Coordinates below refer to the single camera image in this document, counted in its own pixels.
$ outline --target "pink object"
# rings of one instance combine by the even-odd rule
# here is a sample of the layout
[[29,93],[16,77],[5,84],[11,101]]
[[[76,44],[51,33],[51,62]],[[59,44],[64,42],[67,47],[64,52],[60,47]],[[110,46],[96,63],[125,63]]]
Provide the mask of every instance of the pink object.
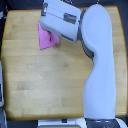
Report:
[[40,26],[40,22],[38,22],[38,31],[39,31],[40,50],[53,47],[59,44],[59,37],[52,32],[44,31]]

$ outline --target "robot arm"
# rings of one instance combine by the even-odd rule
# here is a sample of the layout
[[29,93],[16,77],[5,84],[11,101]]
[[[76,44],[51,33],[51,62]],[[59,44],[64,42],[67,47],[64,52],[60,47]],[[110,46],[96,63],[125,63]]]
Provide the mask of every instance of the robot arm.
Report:
[[94,66],[84,87],[84,118],[76,124],[82,128],[122,126],[122,122],[115,119],[112,26],[105,8],[96,4],[81,14],[78,8],[59,0],[44,0],[40,24],[43,29],[71,42],[81,40],[85,53],[93,60]]

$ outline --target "wooden surface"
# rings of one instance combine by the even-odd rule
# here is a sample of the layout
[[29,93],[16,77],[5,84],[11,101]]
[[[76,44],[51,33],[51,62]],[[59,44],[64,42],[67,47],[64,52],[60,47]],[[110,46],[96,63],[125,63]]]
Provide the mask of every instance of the wooden surface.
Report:
[[[116,115],[127,113],[126,48],[116,7],[106,8],[113,26],[116,76]],[[53,48],[39,50],[41,10],[10,11],[2,42],[5,111],[10,120],[83,116],[84,82],[93,63],[81,42],[60,39]]]

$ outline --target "pink cloth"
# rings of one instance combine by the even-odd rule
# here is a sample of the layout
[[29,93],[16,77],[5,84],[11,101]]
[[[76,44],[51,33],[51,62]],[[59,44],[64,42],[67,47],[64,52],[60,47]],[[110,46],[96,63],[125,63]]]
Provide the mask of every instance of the pink cloth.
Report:
[[40,26],[40,22],[38,22],[38,31],[39,31],[40,50],[53,47],[59,44],[59,37],[52,32],[44,31]]

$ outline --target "wooden table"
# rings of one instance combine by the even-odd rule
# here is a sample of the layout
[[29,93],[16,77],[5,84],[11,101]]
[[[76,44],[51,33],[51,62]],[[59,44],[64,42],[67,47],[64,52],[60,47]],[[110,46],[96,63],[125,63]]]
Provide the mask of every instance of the wooden table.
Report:
[[[113,26],[116,116],[127,113],[127,60],[117,7],[106,7]],[[93,63],[81,42],[60,39],[39,50],[41,10],[9,11],[2,42],[5,111],[9,120],[83,116],[84,82]]]

